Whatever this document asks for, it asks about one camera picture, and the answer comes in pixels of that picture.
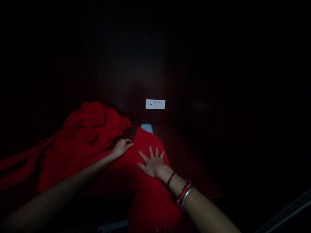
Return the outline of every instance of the crumpled red clothing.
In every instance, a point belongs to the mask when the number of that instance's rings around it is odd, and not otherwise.
[[[37,190],[43,192],[54,184],[75,174],[106,154],[101,154],[112,140],[132,127],[130,121],[100,102],[85,102],[70,114],[62,129],[53,137],[23,153],[0,162],[0,172],[25,164],[0,179],[0,190],[9,188],[33,173],[37,159],[43,155],[43,170]]]

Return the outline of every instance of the red fabric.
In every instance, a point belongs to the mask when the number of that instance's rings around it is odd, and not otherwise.
[[[158,229],[159,232],[172,232],[181,218],[181,209],[172,201],[172,194],[164,183],[146,175],[137,166],[139,162],[145,164],[139,151],[149,157],[149,146],[154,153],[156,147],[159,154],[164,151],[164,146],[156,135],[139,127],[131,147],[135,152],[137,193],[129,213],[129,232],[157,232]],[[171,167],[166,152],[163,160]]]
[[[37,190],[43,192],[63,179],[93,164],[110,153],[105,150],[123,130],[131,127],[127,118],[99,103],[85,102],[49,139],[21,154],[0,162],[0,172],[25,161],[25,164],[0,179],[0,190],[9,188],[28,177],[36,160],[43,155],[43,170]],[[144,163],[139,155],[149,155],[149,146],[161,153],[164,147],[154,135],[138,127],[134,145],[117,161],[104,169],[82,191],[84,195],[113,194],[137,190],[129,213],[131,232],[171,232],[181,218],[181,210],[172,201],[171,192],[159,179],[147,176],[138,166]],[[167,155],[164,162],[170,166]]]
[[[9,188],[33,173],[37,159],[43,156],[43,171],[37,186],[39,192],[89,166],[106,154],[101,154],[112,140],[131,127],[128,119],[99,102],[85,102],[70,114],[62,129],[39,145],[0,162],[4,172],[21,162],[25,164],[0,179],[0,190]]]

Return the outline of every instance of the bracelet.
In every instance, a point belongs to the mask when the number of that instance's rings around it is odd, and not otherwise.
[[[184,197],[185,197],[185,194],[186,192],[189,190],[189,188],[191,187],[191,181],[189,180],[186,180],[186,185],[184,186],[184,188],[182,189],[182,192],[181,194],[178,196],[177,200],[176,200],[176,204],[177,204],[177,207],[180,207]]]
[[[166,186],[169,186],[169,183],[171,183],[173,176],[176,174],[176,172],[173,172],[173,174],[171,175],[171,177],[168,179],[168,182],[166,183]]]
[[[185,199],[186,199],[187,195],[190,193],[190,191],[191,191],[193,188],[195,188],[195,186],[191,186],[191,187],[188,189],[188,191],[186,192],[186,194],[185,194],[185,196],[184,196],[184,198],[183,198],[183,200],[182,200],[182,202],[181,202],[181,210],[182,210],[183,212],[186,212],[185,209],[184,209]]]

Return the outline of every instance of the left hand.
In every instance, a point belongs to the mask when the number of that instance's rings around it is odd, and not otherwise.
[[[115,158],[119,158],[120,156],[124,155],[125,152],[132,146],[134,143],[131,143],[132,140],[130,139],[120,139],[114,149],[112,150],[111,154]]]

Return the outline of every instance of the black bracelet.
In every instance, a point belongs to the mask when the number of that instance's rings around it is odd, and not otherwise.
[[[166,186],[168,187],[169,186],[169,183],[171,183],[171,180],[173,178],[173,176],[176,174],[176,172],[173,172],[173,174],[171,175],[171,177],[168,179],[168,182],[166,184]]]

